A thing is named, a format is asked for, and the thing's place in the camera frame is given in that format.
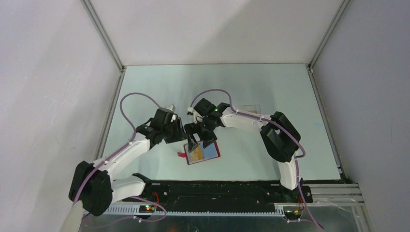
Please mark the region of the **red leather card holder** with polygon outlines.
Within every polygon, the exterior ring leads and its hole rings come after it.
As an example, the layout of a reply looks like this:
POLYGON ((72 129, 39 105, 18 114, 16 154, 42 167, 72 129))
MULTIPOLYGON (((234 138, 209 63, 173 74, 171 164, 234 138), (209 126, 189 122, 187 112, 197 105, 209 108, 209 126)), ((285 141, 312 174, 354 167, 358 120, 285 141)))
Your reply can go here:
POLYGON ((184 151, 183 152, 178 152, 177 155, 180 158, 184 158, 188 165, 193 165, 193 164, 197 164, 197 163, 200 163, 200 162, 204 162, 204 161, 208 161, 208 160, 212 160, 212 159, 216 159, 216 158, 220 157, 220 150, 219 150, 217 142, 214 142, 213 144, 211 144, 207 148, 203 148, 203 142, 202 141, 200 141, 199 143, 202 144, 202 152, 203 152, 203 155, 204 155, 203 160, 201 160, 199 162, 194 162, 194 163, 190 162, 190 160, 188 158, 188 154, 189 154, 188 144, 184 144, 183 145, 184 151))

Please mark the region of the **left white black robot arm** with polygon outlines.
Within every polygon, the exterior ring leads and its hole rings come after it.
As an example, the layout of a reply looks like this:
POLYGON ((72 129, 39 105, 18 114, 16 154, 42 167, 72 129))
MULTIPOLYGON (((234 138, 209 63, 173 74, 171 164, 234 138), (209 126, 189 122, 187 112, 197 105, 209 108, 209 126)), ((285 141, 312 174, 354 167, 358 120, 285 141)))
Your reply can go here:
POLYGON ((94 216, 100 216, 112 203, 132 196, 148 201, 153 195, 153 188, 146 184, 148 179, 140 174, 120 178, 120 172, 161 142, 170 144, 186 138, 174 105, 158 108, 153 118, 135 129, 134 137, 119 152, 76 166, 69 199, 73 203, 81 201, 83 209, 94 216))

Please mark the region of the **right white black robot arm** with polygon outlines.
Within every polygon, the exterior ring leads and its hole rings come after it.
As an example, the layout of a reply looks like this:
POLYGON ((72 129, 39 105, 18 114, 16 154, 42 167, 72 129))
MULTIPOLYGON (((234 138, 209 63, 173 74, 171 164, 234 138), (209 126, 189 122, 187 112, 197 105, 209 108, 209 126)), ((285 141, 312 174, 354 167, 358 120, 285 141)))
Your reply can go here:
POLYGON ((282 112, 261 115, 239 110, 227 103, 215 106, 203 98, 194 107, 189 107, 187 114, 194 120, 184 125, 187 152, 193 152, 199 145, 206 148, 214 143, 217 140, 214 130, 218 127, 258 133, 269 156, 278 162, 282 198, 294 202, 300 197, 295 156, 300 149, 301 136, 282 112))

